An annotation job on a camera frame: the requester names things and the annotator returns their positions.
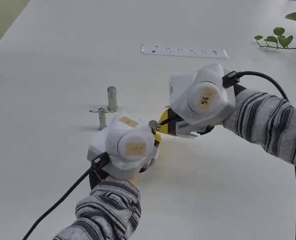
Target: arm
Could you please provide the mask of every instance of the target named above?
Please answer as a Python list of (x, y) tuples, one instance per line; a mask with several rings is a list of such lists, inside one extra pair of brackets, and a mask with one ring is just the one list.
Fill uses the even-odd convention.
[(141, 216), (137, 179), (107, 179), (77, 204), (77, 220), (53, 240), (126, 240), (133, 234)]
[(250, 89), (236, 95), (236, 104), (223, 126), (296, 165), (296, 107), (283, 98)]

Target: plant leaf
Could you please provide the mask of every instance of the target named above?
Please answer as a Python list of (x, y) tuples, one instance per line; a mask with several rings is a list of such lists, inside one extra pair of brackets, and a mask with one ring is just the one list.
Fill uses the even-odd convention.
[(286, 30), (283, 27), (276, 27), (275, 29), (273, 29), (274, 34), (277, 36), (284, 34), (285, 31)]
[(257, 36), (254, 37), (254, 39), (257, 40), (257, 41), (261, 40), (262, 38), (263, 38), (263, 36), (261, 36), (261, 35), (257, 35)]
[(279, 37), (279, 43), (281, 44), (281, 46), (283, 48), (286, 48), (291, 42), (293, 41), (293, 36), (288, 36), (288, 37), (285, 37), (285, 36), (280, 36)]
[(267, 42), (278, 43), (278, 40), (275, 36), (268, 36), (266, 39)]
[(290, 14), (286, 15), (286, 19), (296, 21), (296, 12), (293, 12), (293, 13), (290, 13)]

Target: plant stem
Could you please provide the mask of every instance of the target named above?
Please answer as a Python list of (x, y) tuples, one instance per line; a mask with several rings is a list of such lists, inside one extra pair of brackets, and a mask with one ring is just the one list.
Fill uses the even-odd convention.
[(262, 45), (259, 45), (261, 48), (271, 48), (271, 49), (287, 49), (287, 50), (291, 50), (291, 49), (296, 49), (296, 47), (287, 47), (287, 48), (283, 48), (283, 47), (276, 47), (276, 46), (270, 46), (270, 45), (267, 45), (267, 46), (262, 46)]

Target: metal bolt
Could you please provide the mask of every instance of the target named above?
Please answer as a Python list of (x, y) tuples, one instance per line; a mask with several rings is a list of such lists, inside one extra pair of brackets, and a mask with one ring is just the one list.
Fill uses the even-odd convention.
[(108, 91), (108, 111), (115, 113), (118, 111), (117, 105), (117, 88), (115, 86), (110, 86)]
[(106, 122), (106, 110), (104, 108), (99, 108), (98, 111), (93, 111), (93, 110), (89, 110), (89, 112), (91, 113), (98, 113), (99, 115), (99, 130), (103, 130), (107, 127), (107, 122)]
[(159, 123), (155, 120), (151, 120), (149, 121), (149, 127), (151, 128), (151, 132), (153, 134), (157, 134), (157, 129), (158, 129), (158, 126), (159, 126)]

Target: black cable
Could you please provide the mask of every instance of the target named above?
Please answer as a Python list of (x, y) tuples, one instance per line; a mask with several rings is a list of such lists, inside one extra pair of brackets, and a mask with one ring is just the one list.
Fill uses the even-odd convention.
[(95, 157), (92, 161), (91, 161), (91, 167), (69, 188), (69, 190), (54, 204), (51, 206), (51, 208), (49, 208), (43, 215), (41, 215), (37, 221), (32, 225), (32, 227), (29, 229), (29, 231), (26, 233), (26, 235), (23, 237), (22, 240), (27, 240), (27, 238), (30, 236), (30, 234), (33, 232), (33, 230), (38, 226), (38, 224), (46, 217), (48, 216), (53, 210), (55, 210), (69, 195), (70, 193), (89, 175), (89, 173), (91, 171), (95, 171), (95, 166), (97, 164), (100, 165), (104, 165), (107, 164), (105, 161), (105, 163), (100, 163), (96, 162), (95, 160), (100, 158), (100, 159), (105, 159), (105, 160), (109, 160), (107, 159), (108, 154), (106, 152), (99, 154), (97, 157)]
[(239, 79), (239, 78), (241, 78), (243, 76), (258, 76), (258, 77), (261, 77), (261, 78), (264, 78), (264, 79), (268, 80), (269, 82), (271, 82), (279, 90), (282, 97), (285, 100), (289, 101), (288, 96), (286, 95), (286, 93), (284, 92), (282, 87), (272, 77), (270, 77), (270, 76), (268, 76), (268, 75), (266, 75), (264, 73), (256, 72), (256, 71), (241, 71), (241, 72), (236, 73), (233, 76), (233, 78)]

